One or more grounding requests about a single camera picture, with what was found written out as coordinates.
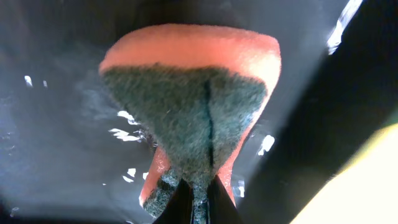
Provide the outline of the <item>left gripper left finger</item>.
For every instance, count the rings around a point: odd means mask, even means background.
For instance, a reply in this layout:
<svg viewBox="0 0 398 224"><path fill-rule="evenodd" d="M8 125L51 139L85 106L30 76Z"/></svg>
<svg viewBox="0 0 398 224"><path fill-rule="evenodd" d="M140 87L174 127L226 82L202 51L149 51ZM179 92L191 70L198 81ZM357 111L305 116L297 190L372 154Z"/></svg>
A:
<svg viewBox="0 0 398 224"><path fill-rule="evenodd" d="M182 179L165 210L153 224L191 224L193 199L192 188Z"/></svg>

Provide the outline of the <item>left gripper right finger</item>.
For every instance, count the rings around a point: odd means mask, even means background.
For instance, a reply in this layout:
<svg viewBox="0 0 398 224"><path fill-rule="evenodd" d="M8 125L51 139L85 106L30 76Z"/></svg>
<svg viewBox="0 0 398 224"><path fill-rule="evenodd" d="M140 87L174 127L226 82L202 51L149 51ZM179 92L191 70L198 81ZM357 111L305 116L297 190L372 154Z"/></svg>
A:
<svg viewBox="0 0 398 224"><path fill-rule="evenodd" d="M216 175L207 189L210 224L243 224L220 178Z"/></svg>

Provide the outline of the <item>yellow-rimmed plate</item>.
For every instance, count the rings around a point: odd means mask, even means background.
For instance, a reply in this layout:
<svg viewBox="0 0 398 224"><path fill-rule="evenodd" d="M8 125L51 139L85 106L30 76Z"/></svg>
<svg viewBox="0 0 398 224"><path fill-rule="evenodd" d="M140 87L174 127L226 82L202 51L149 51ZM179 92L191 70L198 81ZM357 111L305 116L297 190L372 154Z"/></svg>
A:
<svg viewBox="0 0 398 224"><path fill-rule="evenodd" d="M292 223L397 224L397 125L375 132Z"/></svg>

